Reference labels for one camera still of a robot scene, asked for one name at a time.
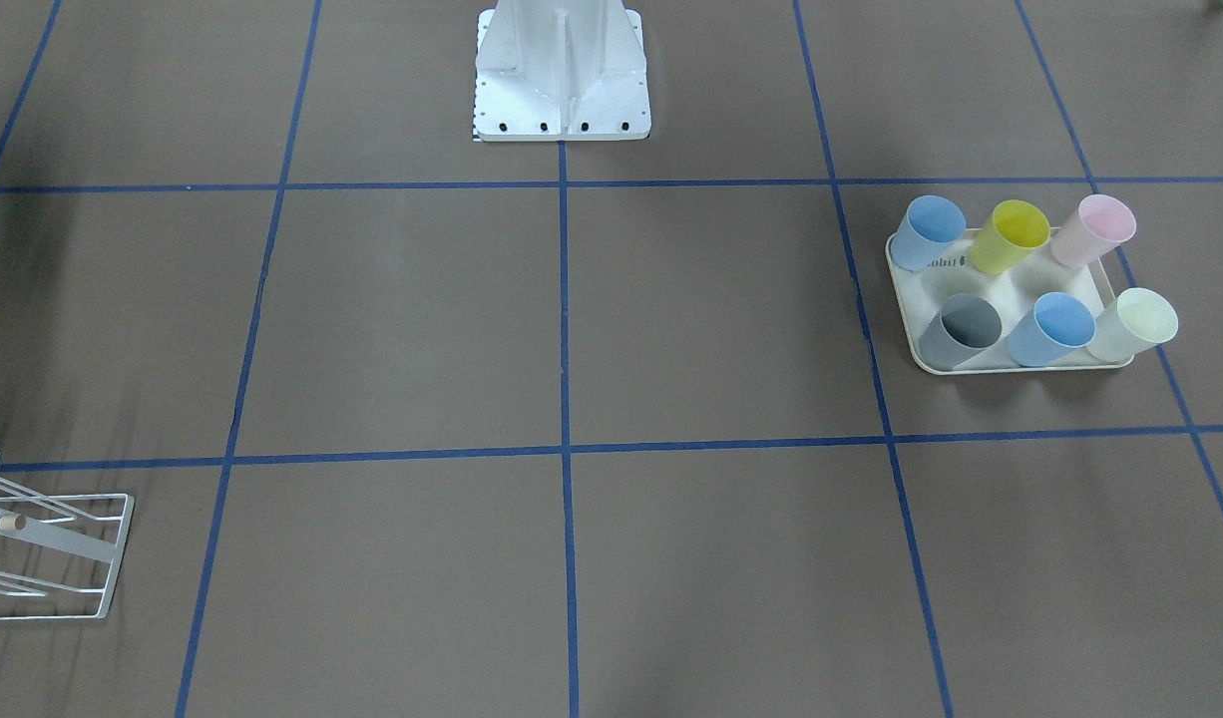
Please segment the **light blue cup front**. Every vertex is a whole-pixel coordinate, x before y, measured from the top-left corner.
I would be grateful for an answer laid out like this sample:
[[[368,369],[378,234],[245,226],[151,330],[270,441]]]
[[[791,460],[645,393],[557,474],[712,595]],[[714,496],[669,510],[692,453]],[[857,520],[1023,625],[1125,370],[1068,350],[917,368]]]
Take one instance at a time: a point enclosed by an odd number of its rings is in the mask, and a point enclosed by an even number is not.
[[[1007,338],[1015,363],[1027,368],[1053,365],[1095,339],[1096,318],[1066,292],[1046,292]]]

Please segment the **light blue cup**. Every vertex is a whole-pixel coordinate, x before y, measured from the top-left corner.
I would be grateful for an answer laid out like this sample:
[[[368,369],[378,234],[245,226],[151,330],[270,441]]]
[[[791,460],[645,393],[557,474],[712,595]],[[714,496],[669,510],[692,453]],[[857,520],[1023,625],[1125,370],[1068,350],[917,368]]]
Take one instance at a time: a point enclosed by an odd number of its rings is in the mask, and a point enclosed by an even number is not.
[[[1046,292],[1007,338],[1015,363],[1027,368],[1053,365],[1095,339],[1096,318],[1066,292]]]
[[[947,254],[966,228],[966,214],[954,201],[940,194],[917,196],[890,239],[889,257],[904,272],[925,272]]]

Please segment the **pink plastic cup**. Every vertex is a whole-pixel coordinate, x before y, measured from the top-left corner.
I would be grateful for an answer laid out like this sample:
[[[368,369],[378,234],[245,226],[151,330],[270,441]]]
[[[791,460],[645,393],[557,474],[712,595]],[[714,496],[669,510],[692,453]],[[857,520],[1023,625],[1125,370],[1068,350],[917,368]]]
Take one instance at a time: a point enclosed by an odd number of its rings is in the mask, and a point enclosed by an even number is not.
[[[1131,240],[1137,230],[1130,207],[1112,194],[1096,192],[1086,196],[1053,234],[1051,254],[1064,267],[1084,268]]]

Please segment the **white plastic cup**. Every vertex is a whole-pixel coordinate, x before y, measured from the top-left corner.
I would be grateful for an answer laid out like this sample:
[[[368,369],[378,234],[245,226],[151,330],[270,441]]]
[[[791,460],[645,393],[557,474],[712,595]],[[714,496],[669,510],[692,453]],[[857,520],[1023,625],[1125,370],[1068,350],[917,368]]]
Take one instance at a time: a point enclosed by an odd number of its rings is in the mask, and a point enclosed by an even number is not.
[[[1096,318],[1095,338],[1086,345],[1104,363],[1121,363],[1136,353],[1170,341],[1180,330],[1177,309],[1150,289],[1121,291]]]

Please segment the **light blue cup back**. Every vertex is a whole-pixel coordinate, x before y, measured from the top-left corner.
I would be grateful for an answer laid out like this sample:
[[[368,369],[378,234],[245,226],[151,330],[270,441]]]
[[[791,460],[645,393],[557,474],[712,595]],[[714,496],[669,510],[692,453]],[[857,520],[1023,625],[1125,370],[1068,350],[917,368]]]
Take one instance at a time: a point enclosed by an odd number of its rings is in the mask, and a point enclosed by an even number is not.
[[[889,257],[904,272],[925,272],[947,254],[966,228],[966,214],[954,201],[940,194],[917,196],[890,239]]]

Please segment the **grey plastic cup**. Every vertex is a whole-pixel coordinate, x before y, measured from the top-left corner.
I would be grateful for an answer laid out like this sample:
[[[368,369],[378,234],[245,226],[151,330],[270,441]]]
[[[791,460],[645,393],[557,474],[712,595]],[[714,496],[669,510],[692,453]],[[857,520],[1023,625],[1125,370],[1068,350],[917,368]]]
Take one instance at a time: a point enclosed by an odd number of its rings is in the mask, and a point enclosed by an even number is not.
[[[918,358],[936,371],[954,371],[1000,340],[1003,322],[994,305],[959,292],[940,306],[918,336]]]

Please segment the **yellow plastic cup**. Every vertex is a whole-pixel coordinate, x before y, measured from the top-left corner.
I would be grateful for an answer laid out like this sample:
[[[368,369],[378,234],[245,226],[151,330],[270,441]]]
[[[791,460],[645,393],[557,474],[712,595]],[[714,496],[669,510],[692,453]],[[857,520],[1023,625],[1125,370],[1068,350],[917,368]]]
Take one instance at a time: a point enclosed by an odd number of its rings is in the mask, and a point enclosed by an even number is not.
[[[985,274],[1003,274],[1051,239],[1051,221],[1030,201],[1000,201],[967,250],[967,263]]]

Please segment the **cream plastic tray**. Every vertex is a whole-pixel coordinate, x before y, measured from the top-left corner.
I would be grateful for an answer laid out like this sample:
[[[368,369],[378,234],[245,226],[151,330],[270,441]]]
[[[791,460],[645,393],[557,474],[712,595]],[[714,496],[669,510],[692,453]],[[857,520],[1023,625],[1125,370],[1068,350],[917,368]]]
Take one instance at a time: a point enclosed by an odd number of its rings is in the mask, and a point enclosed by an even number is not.
[[[1007,349],[1007,336],[1018,327],[1022,314],[1032,309],[1032,305],[1046,292],[1066,292],[1077,298],[1095,316],[1104,312],[1108,305],[1117,300],[1117,291],[1110,283],[1102,262],[1095,261],[1084,268],[1071,269],[1055,262],[1049,250],[1040,248],[1035,254],[1021,261],[1003,274],[985,274],[977,272],[967,259],[977,229],[967,228],[963,237],[955,241],[943,257],[936,259],[923,272],[907,272],[892,258],[890,246],[894,237],[885,240],[885,263],[892,276],[896,303],[903,316],[905,340],[914,365],[937,376],[967,374],[1008,374],[1033,372],[1068,371],[1117,371],[1134,362],[1134,356],[1106,362],[1080,347],[1073,353],[1054,360],[1052,365],[1024,367],[1015,362]],[[967,358],[967,362],[953,368],[940,368],[928,365],[923,358],[918,341],[931,327],[932,319],[940,312],[953,295],[974,294],[994,306],[1000,316],[1000,339],[989,349]]]

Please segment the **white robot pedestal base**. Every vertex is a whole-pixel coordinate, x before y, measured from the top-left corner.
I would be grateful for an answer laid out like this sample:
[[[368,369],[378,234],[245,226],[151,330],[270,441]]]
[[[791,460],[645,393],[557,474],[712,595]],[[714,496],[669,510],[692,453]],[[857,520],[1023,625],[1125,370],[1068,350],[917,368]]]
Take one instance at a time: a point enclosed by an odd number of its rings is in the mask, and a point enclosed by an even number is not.
[[[620,1],[498,1],[476,22],[472,137],[616,142],[651,135],[642,18]]]

